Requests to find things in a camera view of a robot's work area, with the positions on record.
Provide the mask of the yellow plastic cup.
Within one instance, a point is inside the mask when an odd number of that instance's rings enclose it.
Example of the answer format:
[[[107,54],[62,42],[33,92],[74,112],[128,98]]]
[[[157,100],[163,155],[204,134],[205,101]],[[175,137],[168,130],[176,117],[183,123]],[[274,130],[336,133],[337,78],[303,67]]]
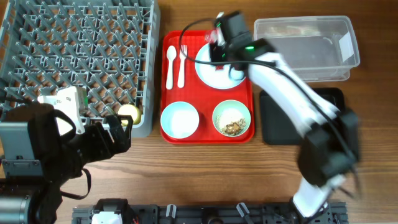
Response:
[[[133,120],[133,125],[139,124],[141,122],[142,112],[140,109],[134,105],[126,104],[122,105],[117,112],[118,115],[130,115]]]

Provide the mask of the cream plastic fork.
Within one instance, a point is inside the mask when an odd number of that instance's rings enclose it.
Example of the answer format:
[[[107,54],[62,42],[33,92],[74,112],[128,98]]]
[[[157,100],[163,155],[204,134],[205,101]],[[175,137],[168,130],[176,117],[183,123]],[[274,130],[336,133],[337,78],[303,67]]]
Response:
[[[183,88],[185,85],[185,59],[187,56],[187,46],[186,45],[181,45],[180,47],[180,68],[179,68],[179,73],[178,73],[178,80],[177,80],[177,86],[179,88]]]

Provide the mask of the cream plastic spoon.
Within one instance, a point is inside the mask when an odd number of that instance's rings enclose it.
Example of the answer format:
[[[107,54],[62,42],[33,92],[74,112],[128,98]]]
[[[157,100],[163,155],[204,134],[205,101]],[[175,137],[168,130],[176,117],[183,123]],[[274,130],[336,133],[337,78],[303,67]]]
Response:
[[[167,70],[167,78],[166,78],[166,84],[165,87],[167,90],[171,90],[173,88],[173,64],[174,60],[177,57],[177,50],[173,45],[170,45],[167,49],[166,52],[166,57],[168,60],[168,70]]]

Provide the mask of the green bowl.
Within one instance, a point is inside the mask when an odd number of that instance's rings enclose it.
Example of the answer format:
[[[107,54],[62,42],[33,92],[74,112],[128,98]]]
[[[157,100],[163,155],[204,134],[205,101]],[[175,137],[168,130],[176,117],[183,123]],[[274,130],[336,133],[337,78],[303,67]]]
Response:
[[[215,129],[226,137],[242,136],[251,125],[251,113],[247,106],[237,100],[224,100],[213,110]]]

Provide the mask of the food scraps and rice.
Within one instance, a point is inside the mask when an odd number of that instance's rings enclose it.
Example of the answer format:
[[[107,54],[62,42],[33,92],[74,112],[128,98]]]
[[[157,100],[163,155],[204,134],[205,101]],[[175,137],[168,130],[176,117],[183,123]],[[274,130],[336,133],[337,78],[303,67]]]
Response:
[[[246,119],[239,110],[225,109],[216,116],[216,127],[226,136],[237,136],[245,130],[246,126]]]

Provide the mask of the red ketchup packet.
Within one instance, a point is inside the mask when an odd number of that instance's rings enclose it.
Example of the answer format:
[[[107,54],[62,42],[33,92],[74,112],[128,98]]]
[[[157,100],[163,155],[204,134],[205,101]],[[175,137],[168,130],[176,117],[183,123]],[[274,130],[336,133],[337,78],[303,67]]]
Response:
[[[209,55],[211,62],[223,62],[223,48],[218,45],[217,31],[208,31],[205,34],[205,40],[209,44]]]

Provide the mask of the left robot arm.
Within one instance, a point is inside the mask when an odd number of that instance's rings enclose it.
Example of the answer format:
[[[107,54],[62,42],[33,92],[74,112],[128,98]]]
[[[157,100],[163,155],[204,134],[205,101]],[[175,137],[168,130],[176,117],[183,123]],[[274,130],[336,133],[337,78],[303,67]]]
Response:
[[[77,134],[76,124],[52,105],[34,103],[10,110],[1,120],[1,223],[54,223],[63,198],[82,200],[61,190],[62,185],[86,175],[87,163],[110,159],[131,147],[133,119],[129,115],[106,117]]]

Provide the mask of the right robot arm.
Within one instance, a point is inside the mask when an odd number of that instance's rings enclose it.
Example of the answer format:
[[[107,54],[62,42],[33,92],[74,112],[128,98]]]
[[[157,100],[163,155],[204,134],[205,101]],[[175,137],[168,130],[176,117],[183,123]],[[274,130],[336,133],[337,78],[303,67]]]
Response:
[[[318,95],[266,39],[253,40],[241,12],[221,12],[213,25],[216,40],[211,44],[211,62],[243,71],[277,103],[302,138],[297,159],[302,180],[292,202],[302,218],[314,218],[345,175],[356,173],[357,115]]]

